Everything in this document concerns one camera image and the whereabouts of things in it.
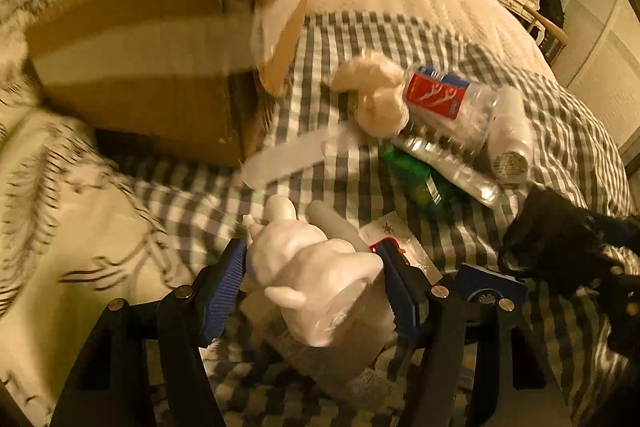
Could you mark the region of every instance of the desk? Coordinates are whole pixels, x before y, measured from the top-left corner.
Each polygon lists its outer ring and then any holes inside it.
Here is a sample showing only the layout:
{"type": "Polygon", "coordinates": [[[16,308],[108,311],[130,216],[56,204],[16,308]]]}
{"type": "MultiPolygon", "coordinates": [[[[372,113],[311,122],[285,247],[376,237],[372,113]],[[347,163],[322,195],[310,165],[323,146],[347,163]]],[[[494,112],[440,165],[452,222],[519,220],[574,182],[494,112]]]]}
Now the desk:
{"type": "Polygon", "coordinates": [[[569,43],[569,37],[562,28],[556,26],[549,19],[540,15],[537,10],[533,10],[528,6],[525,6],[525,10],[534,19],[534,22],[531,22],[527,31],[531,31],[534,25],[542,25],[544,26],[545,30],[548,31],[549,34],[555,39],[554,41],[552,41],[552,44],[548,49],[545,46],[545,49],[543,50],[543,55],[545,55],[546,62],[549,65],[552,65],[554,63],[554,60],[556,60],[556,57],[558,57],[558,54],[569,43]]]}
{"type": "Polygon", "coordinates": [[[497,0],[502,6],[509,10],[514,15],[524,19],[529,23],[529,32],[535,26],[538,28],[538,38],[536,38],[536,45],[540,45],[540,42],[545,38],[545,26],[540,22],[534,14],[538,13],[538,7],[540,0],[497,0]]]}

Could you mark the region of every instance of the metal screw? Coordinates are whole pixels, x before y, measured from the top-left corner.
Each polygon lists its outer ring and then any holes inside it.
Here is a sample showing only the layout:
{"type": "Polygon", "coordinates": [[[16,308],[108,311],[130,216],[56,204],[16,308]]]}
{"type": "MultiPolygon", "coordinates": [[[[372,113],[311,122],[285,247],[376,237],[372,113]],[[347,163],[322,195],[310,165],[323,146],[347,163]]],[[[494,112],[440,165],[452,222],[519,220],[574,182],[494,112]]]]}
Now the metal screw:
{"type": "Polygon", "coordinates": [[[431,293],[434,297],[437,297],[439,299],[446,299],[447,297],[449,297],[449,290],[447,290],[446,287],[440,285],[431,288],[431,293]]]}
{"type": "Polygon", "coordinates": [[[498,301],[498,306],[506,312],[512,312],[516,309],[516,305],[510,299],[500,299],[498,301]]]}
{"type": "Polygon", "coordinates": [[[626,305],[626,314],[630,315],[631,317],[634,317],[635,315],[638,315],[640,313],[640,306],[638,306],[637,303],[635,302],[629,302],[629,304],[626,305]]]}
{"type": "Polygon", "coordinates": [[[122,309],[123,306],[124,299],[121,299],[120,297],[118,297],[117,299],[111,299],[108,304],[108,307],[112,312],[116,312],[119,309],[122,309]]]}
{"type": "Polygon", "coordinates": [[[178,286],[175,290],[174,290],[174,295],[178,298],[178,299],[186,299],[191,297],[191,294],[193,294],[193,289],[191,288],[191,286],[189,286],[188,284],[183,284],[182,286],[178,286]]]}

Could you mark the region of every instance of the storage box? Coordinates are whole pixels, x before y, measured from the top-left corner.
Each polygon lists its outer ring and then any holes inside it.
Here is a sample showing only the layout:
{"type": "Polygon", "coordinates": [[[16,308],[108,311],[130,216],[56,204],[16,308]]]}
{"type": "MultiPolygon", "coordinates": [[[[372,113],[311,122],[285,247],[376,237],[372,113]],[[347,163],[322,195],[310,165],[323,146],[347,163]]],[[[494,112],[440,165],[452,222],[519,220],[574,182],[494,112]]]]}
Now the storage box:
{"type": "Polygon", "coordinates": [[[26,31],[54,107],[237,166],[283,95],[306,0],[61,0],[26,31]]]}

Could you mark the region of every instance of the gingham blanket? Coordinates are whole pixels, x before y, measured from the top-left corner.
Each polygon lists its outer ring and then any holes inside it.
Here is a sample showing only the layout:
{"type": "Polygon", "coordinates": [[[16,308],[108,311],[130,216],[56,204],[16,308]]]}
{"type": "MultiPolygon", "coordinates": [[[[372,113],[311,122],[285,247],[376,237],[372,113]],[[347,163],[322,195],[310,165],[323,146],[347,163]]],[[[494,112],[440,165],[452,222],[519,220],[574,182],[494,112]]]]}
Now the gingham blanket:
{"type": "MultiPolygon", "coordinates": [[[[625,216],[633,210],[616,147],[584,104],[554,80],[510,67],[481,44],[415,18],[361,12],[307,18],[289,71],[291,93],[280,105],[265,144],[349,118],[348,95],[330,92],[323,79],[365,47],[383,52],[403,67],[428,63],[463,78],[522,90],[536,136],[535,183],[610,216],[625,216]]],[[[454,204],[450,221],[426,219],[405,198],[379,160],[378,149],[368,146],[297,172],[264,192],[234,187],[228,169],[150,159],[129,159],[122,167],[151,213],[168,233],[181,238],[187,261],[194,248],[222,251],[241,216],[261,216],[266,198],[277,192],[290,198],[300,214],[314,199],[327,201],[356,226],[395,210],[441,271],[454,271],[460,263],[497,269],[500,239],[526,197],[523,188],[508,191],[495,210],[469,199],[454,204]]],[[[612,249],[610,254],[638,272],[628,251],[612,249]]],[[[529,285],[532,292],[524,315],[543,343],[578,423],[610,389],[625,362],[606,347],[607,325],[593,294],[580,291],[565,300],[550,293],[546,283],[529,285]]],[[[272,351],[266,349],[258,356],[248,350],[243,325],[239,313],[232,315],[224,336],[205,357],[216,399],[230,427],[387,426],[401,413],[401,408],[388,404],[377,413],[338,406],[272,351]]],[[[399,385],[411,386],[421,353],[414,355],[406,373],[399,373],[395,351],[394,346],[383,351],[375,366],[399,385]]]]}

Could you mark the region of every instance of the white plastic piece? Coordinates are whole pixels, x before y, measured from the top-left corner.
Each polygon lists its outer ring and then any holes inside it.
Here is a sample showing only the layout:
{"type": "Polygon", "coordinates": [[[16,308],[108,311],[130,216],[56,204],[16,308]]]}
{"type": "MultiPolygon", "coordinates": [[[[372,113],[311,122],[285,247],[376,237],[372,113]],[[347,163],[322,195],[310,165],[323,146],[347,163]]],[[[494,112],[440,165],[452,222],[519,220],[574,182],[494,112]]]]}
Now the white plastic piece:
{"type": "Polygon", "coordinates": [[[274,195],[266,204],[271,220],[253,236],[247,273],[265,296],[281,306],[294,338],[309,346],[332,345],[335,332],[368,285],[382,272],[380,257],[356,252],[348,241],[291,218],[293,204],[274,195]]]}
{"type": "Polygon", "coordinates": [[[515,87],[502,86],[498,90],[495,118],[489,126],[487,152],[500,183],[527,182],[533,163],[533,133],[524,112],[522,93],[515,87]]]}
{"type": "Polygon", "coordinates": [[[350,126],[342,122],[263,149],[242,164],[240,177],[249,188],[264,188],[280,178],[323,162],[331,145],[336,149],[350,134],[350,126]]]}
{"type": "Polygon", "coordinates": [[[341,65],[331,81],[335,92],[357,91],[356,121],[369,136],[397,136],[409,122],[402,101],[404,70],[382,53],[364,50],[341,65]]]}

